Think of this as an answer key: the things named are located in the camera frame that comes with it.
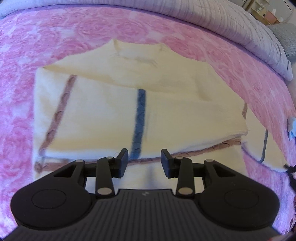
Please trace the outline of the blue white small object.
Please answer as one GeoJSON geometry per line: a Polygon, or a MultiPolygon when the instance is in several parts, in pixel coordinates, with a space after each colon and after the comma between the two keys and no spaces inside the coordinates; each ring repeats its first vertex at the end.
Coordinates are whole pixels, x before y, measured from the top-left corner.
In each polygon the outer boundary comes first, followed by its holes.
{"type": "Polygon", "coordinates": [[[296,137],[296,118],[295,117],[288,118],[287,132],[288,132],[288,138],[290,141],[296,137]]]}

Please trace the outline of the cream knit sweater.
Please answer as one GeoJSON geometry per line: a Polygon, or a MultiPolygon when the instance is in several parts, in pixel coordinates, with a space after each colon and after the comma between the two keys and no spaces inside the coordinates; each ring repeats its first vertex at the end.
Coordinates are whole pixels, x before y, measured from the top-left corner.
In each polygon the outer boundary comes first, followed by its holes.
{"type": "Polygon", "coordinates": [[[272,134],[213,67],[164,44],[111,40],[40,67],[34,88],[34,177],[74,160],[129,152],[116,187],[167,188],[162,149],[246,174],[242,151],[283,172],[272,134]]]}

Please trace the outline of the pink rose pattern blanket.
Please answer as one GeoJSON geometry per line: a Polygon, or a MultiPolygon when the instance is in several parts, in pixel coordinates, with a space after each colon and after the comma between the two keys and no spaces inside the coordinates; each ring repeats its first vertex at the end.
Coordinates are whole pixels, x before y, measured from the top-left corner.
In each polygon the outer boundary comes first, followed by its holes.
{"type": "Polygon", "coordinates": [[[37,68],[111,39],[164,43],[206,61],[272,133],[290,165],[295,142],[287,118],[295,107],[282,78],[253,54],[204,28],[162,15],[110,6],[48,6],[1,20],[1,236],[16,226],[13,194],[32,182],[33,90],[37,68]]]}

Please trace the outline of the wooden shelf with items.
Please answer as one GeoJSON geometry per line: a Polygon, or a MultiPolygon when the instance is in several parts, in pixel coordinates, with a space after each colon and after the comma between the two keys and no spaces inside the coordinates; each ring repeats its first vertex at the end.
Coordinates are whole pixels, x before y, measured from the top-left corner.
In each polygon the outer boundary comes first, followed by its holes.
{"type": "Polygon", "coordinates": [[[283,18],[275,16],[276,10],[269,11],[269,1],[251,0],[245,1],[243,9],[250,13],[256,20],[264,25],[274,25],[283,22],[283,18]]]}

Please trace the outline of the grey ribbed quilt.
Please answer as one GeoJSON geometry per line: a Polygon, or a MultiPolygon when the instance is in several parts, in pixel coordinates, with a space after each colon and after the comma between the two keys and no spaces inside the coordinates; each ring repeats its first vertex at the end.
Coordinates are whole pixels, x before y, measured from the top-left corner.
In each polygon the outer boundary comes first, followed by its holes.
{"type": "Polygon", "coordinates": [[[1,18],[18,10],[66,4],[121,6],[186,21],[240,44],[285,80],[293,78],[292,64],[275,34],[230,1],[2,1],[1,18]]]}

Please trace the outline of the grey pillow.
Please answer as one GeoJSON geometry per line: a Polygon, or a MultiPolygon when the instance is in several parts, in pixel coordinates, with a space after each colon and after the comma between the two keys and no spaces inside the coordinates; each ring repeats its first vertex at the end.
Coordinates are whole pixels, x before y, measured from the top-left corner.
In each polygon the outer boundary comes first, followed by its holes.
{"type": "Polygon", "coordinates": [[[291,63],[296,57],[296,26],[292,23],[280,23],[267,26],[281,43],[285,54],[291,63]]]}

